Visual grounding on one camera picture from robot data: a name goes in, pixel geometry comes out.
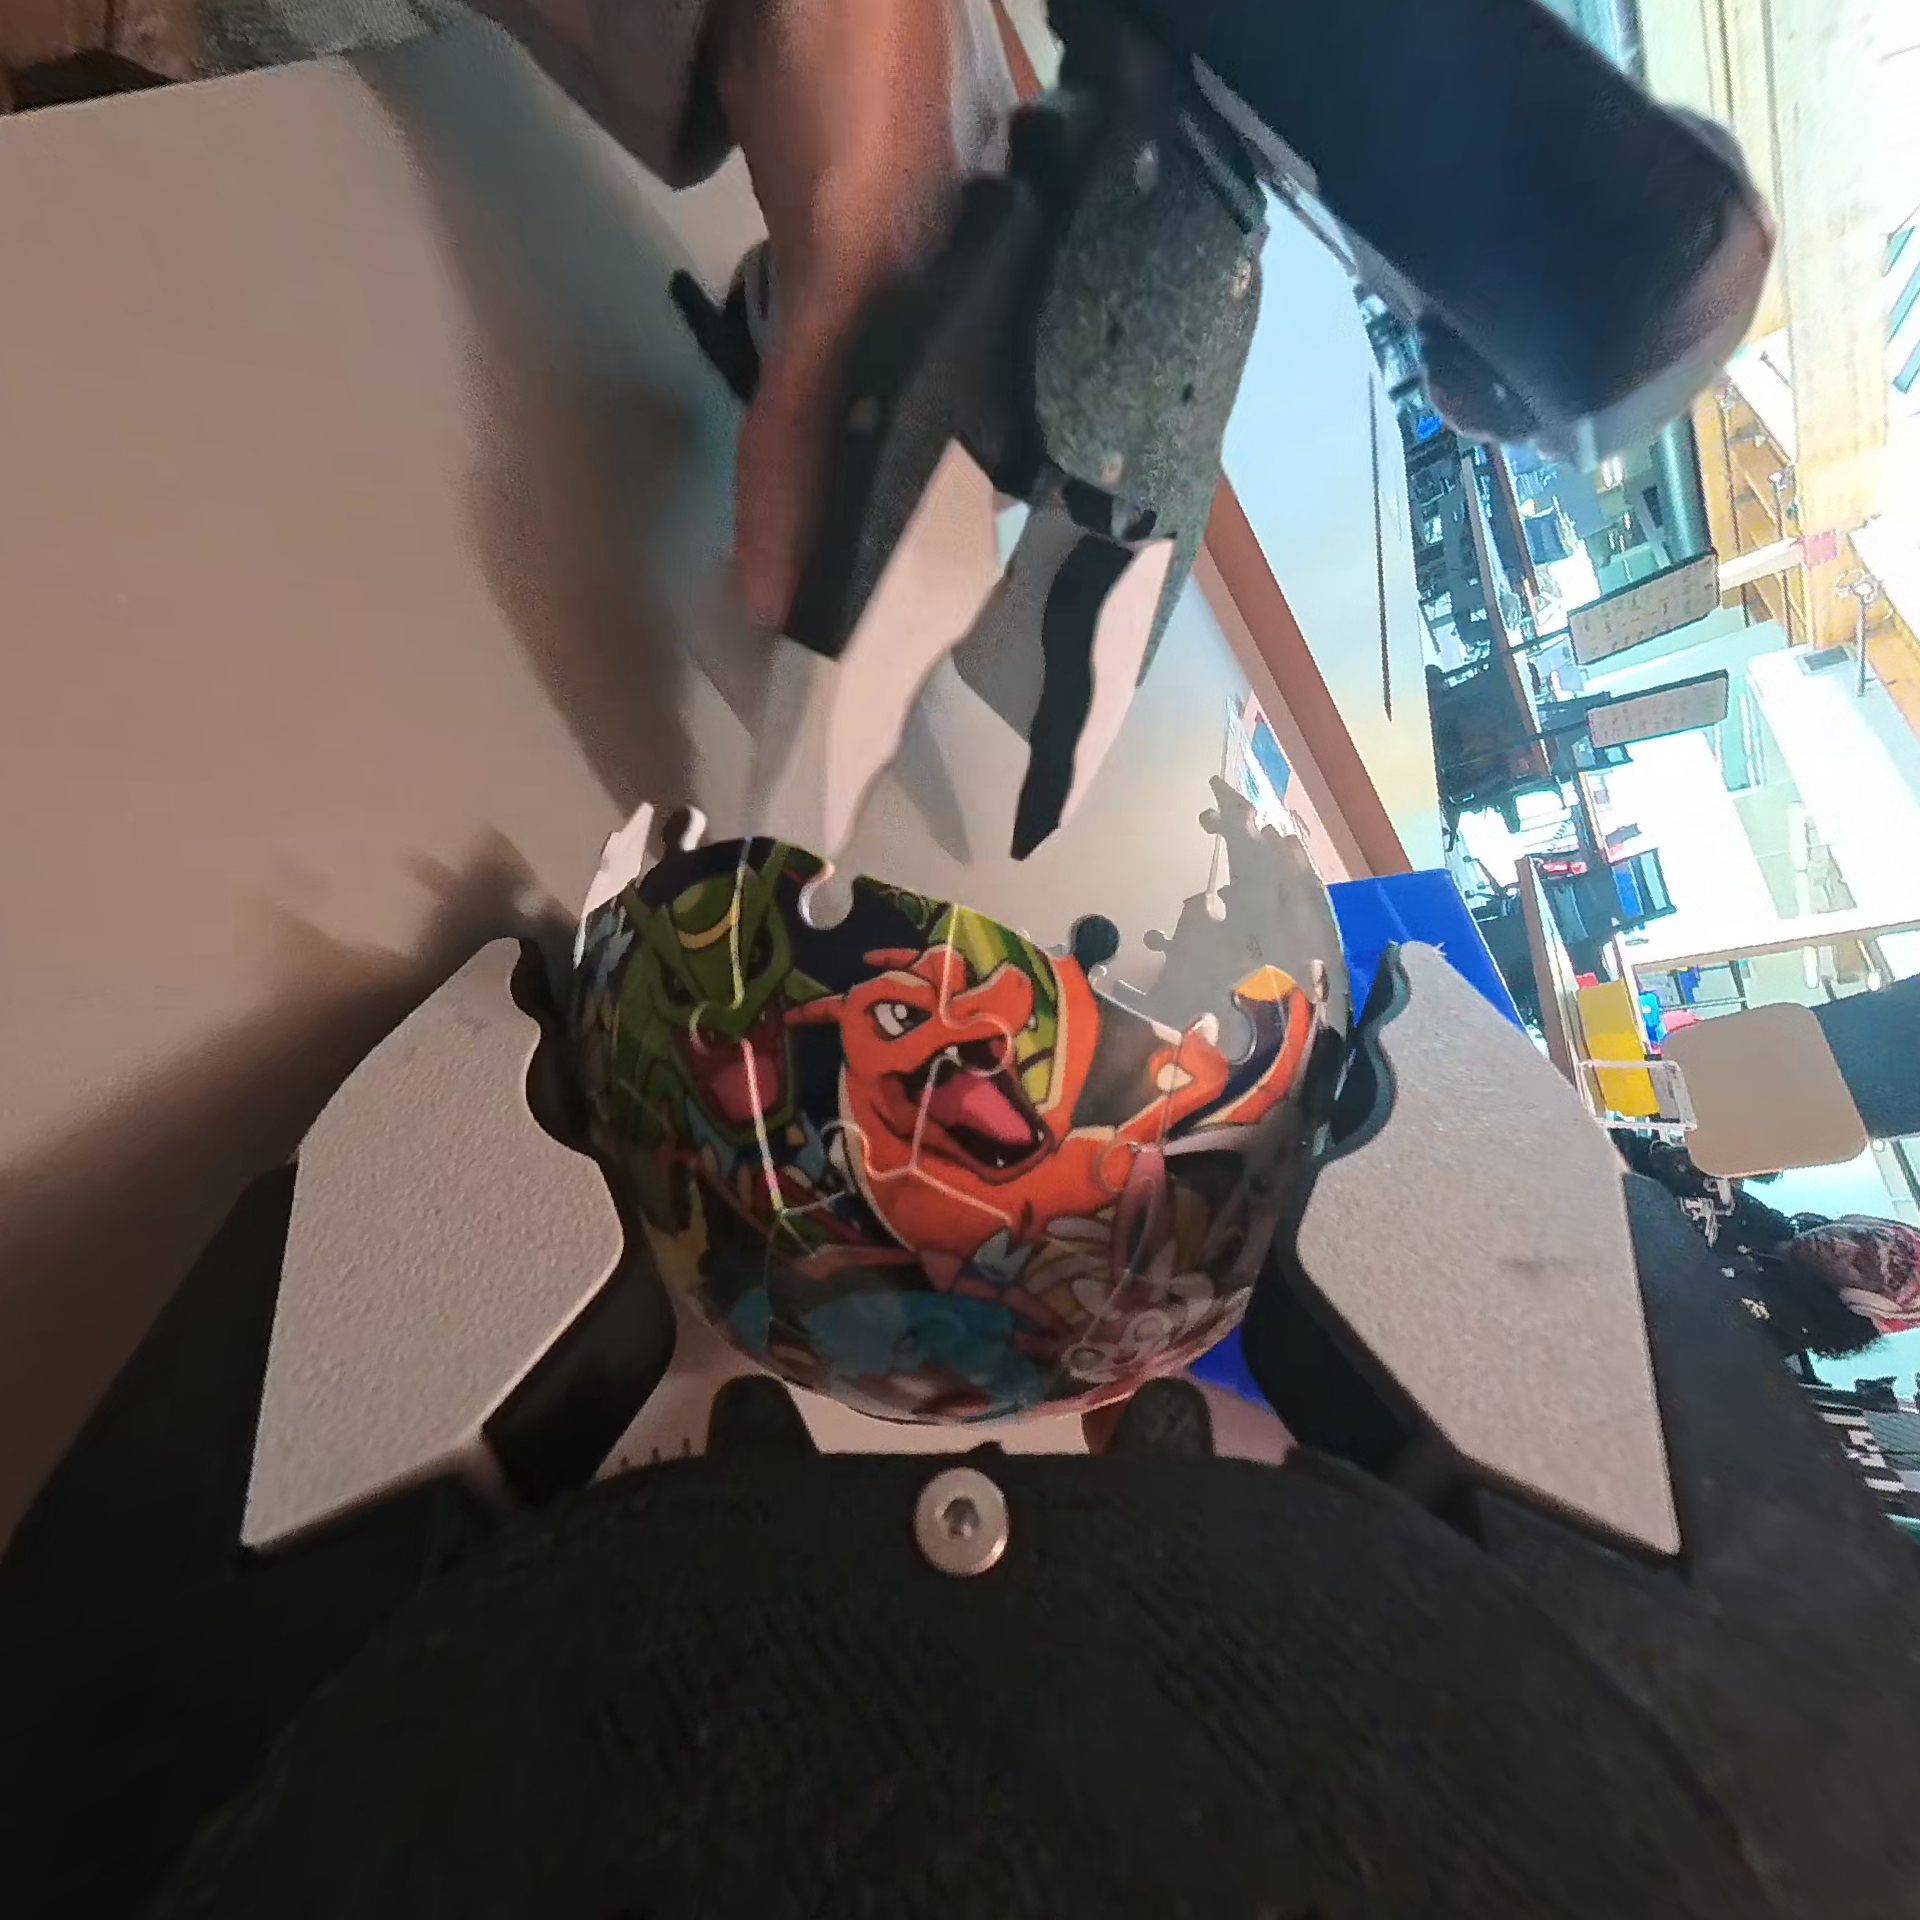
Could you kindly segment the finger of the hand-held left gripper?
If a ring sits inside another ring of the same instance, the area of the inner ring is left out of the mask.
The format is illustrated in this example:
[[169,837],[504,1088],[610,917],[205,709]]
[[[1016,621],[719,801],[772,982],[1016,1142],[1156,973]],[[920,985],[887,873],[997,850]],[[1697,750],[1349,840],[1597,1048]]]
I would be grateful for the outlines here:
[[1178,550],[1026,510],[994,589],[959,644],[959,678],[1025,742],[1011,856],[1069,823],[1119,741]]
[[1013,767],[1016,733],[953,665],[999,585],[994,487],[948,442],[884,562],[849,649],[819,685],[819,850],[843,861],[863,812],[908,748],[908,792],[965,856],[973,781]]

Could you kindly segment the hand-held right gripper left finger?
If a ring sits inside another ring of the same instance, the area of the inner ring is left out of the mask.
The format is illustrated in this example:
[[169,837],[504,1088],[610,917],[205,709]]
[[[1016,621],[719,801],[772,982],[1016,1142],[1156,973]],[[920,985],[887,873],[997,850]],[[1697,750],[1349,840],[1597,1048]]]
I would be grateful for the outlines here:
[[604,1173],[546,1124],[537,950],[495,941],[349,1070],[296,1157],[241,1541],[431,1480],[544,1503],[610,1469],[669,1312]]

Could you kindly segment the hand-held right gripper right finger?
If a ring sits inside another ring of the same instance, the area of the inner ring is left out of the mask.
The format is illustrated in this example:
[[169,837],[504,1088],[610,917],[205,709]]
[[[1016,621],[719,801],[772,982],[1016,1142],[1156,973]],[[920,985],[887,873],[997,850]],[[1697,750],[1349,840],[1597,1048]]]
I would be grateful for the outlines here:
[[1426,1503],[1683,1550],[1620,1159],[1428,944],[1380,954],[1242,1352],[1298,1444]]

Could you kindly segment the half-built cartoon puzzle ball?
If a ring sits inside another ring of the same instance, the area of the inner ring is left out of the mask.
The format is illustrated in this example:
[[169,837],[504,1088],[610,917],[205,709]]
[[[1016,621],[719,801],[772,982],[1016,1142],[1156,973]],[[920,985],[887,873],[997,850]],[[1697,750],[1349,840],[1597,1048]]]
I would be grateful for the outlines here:
[[1213,781],[1227,878],[1107,978],[985,912],[730,839],[583,914],[586,1130],[668,1293],[887,1424],[1089,1412],[1234,1333],[1351,1031],[1328,888]]

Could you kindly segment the person's left hand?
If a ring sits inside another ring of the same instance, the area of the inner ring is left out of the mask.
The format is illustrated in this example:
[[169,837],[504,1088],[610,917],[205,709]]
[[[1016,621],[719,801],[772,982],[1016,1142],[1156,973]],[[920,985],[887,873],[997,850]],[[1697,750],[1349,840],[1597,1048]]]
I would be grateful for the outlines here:
[[1017,89],[994,4],[730,4],[714,49],[776,278],[776,334],[737,445],[737,575],[780,633],[860,312],[943,241]]

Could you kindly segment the neighbouring grey table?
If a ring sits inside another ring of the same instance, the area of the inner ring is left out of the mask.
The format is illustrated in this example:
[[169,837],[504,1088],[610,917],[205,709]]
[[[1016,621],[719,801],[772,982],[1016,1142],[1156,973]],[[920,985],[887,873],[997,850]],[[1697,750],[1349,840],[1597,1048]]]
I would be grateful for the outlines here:
[[1330,244],[1275,212],[1197,583],[1332,880],[1443,863],[1402,430]]

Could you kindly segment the printed instruction leaflet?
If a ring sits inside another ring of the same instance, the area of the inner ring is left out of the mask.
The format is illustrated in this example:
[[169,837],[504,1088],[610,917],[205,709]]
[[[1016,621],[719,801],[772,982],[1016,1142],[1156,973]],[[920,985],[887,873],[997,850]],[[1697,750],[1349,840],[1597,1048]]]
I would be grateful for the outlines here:
[[1221,776],[1249,801],[1255,826],[1296,840],[1309,871],[1324,880],[1328,871],[1312,842],[1317,820],[1295,805],[1292,766],[1257,694],[1231,697],[1224,709]]

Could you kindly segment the yellow box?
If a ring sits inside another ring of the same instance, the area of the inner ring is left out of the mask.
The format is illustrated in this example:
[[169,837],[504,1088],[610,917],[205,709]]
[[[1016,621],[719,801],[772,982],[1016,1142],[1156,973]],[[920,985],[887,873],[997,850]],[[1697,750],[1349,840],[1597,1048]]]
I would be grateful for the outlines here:
[[1575,1066],[1593,1106],[1620,1120],[1653,1120],[1659,1116],[1642,1007],[1623,981],[1575,981]]

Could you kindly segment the tan square panel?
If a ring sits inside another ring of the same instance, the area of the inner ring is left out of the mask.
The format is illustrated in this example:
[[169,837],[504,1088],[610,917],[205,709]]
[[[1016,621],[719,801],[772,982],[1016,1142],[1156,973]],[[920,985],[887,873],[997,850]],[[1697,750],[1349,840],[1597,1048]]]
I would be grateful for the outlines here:
[[1833,1045],[1802,1004],[1672,1028],[1665,1062],[1692,1108],[1688,1152],[1716,1180],[1842,1166],[1868,1149]]

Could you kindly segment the blue plastic bin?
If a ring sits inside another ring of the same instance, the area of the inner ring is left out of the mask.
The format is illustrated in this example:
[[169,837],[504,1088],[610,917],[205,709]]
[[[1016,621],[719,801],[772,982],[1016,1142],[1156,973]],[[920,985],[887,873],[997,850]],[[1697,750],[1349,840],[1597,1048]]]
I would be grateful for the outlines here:
[[1287,1189],[1252,1305],[1193,1367],[1217,1448],[1281,1457],[1255,1416],[1372,1473],[1423,1448],[1459,1462],[1521,1457],[1525,1389],[1500,1409],[1474,1381],[1503,1342],[1551,1335],[1568,1266],[1529,1221],[1503,1080],[1563,1088],[1521,1031],[1477,924],[1443,871],[1332,888],[1349,973],[1346,1055],[1314,1052],[1307,1169]]

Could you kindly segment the black square panel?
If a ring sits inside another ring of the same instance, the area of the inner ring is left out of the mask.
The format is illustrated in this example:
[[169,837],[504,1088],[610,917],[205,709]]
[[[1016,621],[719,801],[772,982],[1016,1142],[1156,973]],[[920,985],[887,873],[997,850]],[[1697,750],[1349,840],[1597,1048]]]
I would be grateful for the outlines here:
[[1919,1137],[1920,978],[1813,1007],[1871,1140]]

